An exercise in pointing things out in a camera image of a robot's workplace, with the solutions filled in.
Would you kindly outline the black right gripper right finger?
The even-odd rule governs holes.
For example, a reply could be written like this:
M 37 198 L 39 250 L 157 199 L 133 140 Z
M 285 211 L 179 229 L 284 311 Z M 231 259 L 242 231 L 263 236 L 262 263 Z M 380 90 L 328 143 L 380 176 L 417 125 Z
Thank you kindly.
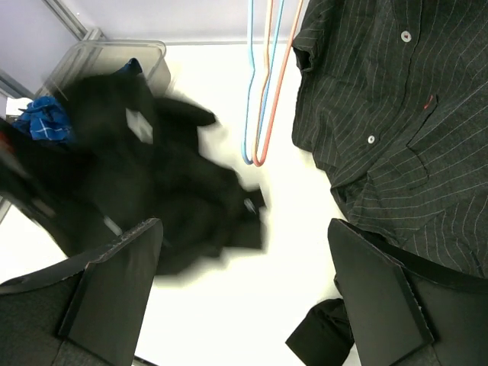
M 328 240 L 363 365 L 485 365 L 487 280 L 334 219 Z

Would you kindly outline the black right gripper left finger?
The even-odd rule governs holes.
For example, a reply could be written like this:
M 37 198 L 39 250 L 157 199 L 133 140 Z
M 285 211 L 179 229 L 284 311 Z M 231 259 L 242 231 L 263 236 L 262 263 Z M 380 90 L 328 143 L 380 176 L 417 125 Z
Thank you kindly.
M 148 219 L 1 285 L 3 365 L 130 365 L 162 246 Z

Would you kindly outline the black shirt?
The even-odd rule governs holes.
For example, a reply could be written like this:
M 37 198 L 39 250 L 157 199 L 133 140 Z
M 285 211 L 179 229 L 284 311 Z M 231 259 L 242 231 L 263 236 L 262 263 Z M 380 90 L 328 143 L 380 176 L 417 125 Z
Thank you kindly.
M 1 193 L 67 256 L 138 223 L 163 225 L 158 275 L 176 275 L 224 249 L 262 250 L 262 192 L 199 151 L 209 110 L 154 95 L 129 72 L 90 75 L 56 91 L 67 136 L 37 140 L 1 123 Z

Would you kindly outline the blue plaid shirt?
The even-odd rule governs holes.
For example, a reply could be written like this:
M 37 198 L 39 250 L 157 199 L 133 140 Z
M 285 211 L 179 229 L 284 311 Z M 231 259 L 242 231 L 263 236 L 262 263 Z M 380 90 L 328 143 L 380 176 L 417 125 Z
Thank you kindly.
M 135 139 L 152 144 L 151 93 L 136 58 L 115 72 L 88 73 L 29 102 L 12 126 L 34 141 L 83 149 Z

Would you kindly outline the pink wire hanger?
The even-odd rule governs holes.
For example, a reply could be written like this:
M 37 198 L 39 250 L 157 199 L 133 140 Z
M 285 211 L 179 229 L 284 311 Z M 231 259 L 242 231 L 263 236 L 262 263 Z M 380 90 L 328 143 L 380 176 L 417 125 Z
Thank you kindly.
M 253 24 L 254 24 L 254 2 L 255 1 L 248 1 L 248 25 L 247 25 L 247 46 L 248 46 L 248 54 L 249 54 L 249 67 L 251 68 L 251 75 L 249 79 L 249 87 L 248 87 L 248 104 L 246 107 L 246 113 L 249 112 L 249 103 L 250 103 L 250 96 L 252 91 L 252 85 L 255 78 L 255 58 L 253 53 Z M 294 40 L 294 36 L 297 32 L 302 8 L 304 1 L 297 1 L 297 8 L 294 14 L 293 23 L 291 25 L 291 30 L 287 39 L 286 48 L 284 51 L 283 59 L 281 61 L 281 68 L 277 79 L 277 84 L 274 91 L 273 103 L 271 106 L 271 112 L 268 120 L 268 124 L 266 127 L 266 134 L 264 141 L 262 143 L 262 149 L 260 149 L 260 141 L 261 141 L 261 134 L 262 134 L 262 126 L 264 123 L 265 117 L 265 109 L 266 103 L 268 100 L 269 94 L 269 85 L 270 85 L 270 78 L 272 74 L 272 66 L 274 65 L 274 55 L 275 50 L 278 44 L 278 36 L 281 26 L 281 19 L 282 13 L 284 10 L 284 3 L 285 1 L 279 1 L 278 5 L 278 16 L 274 26 L 274 38 L 273 38 L 273 50 L 269 52 L 269 44 L 271 40 L 271 26 L 273 20 L 273 10 L 274 10 L 274 3 L 275 1 L 267 1 L 267 12 L 266 12 L 266 19 L 265 19 L 265 44 L 263 49 L 263 59 L 264 59 L 264 67 L 265 67 L 265 74 L 264 80 L 262 84 L 261 96 L 260 96 L 260 104 L 258 110 L 258 122 L 256 126 L 255 138 L 252 144 L 252 157 L 249 164 L 252 164 L 256 167 L 261 167 L 265 164 L 266 158 L 268 156 L 269 145 L 271 141 L 271 135 L 273 132 L 273 127 L 275 123 L 275 117 L 278 110 L 278 103 L 281 97 L 281 89 L 284 81 L 284 75 L 287 70 L 288 60 L 291 54 L 291 47 Z M 247 123 L 248 117 L 246 117 L 246 124 L 244 129 L 244 136 L 242 139 L 242 158 L 247 158 Z

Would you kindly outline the blue wire hanger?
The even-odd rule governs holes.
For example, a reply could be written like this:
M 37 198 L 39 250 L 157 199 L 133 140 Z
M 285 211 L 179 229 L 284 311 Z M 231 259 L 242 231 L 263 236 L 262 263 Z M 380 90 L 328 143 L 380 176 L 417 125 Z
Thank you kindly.
M 249 76 L 247 81 L 245 117 L 242 128 L 241 157 L 246 165 L 254 165 L 258 160 L 263 125 L 265 124 L 266 104 L 271 84 L 271 76 L 275 64 L 284 1 L 267 1 L 265 3 L 264 35 L 262 50 L 264 60 L 257 60 L 258 47 L 255 38 L 255 21 L 257 1 L 247 2 L 246 51 Z

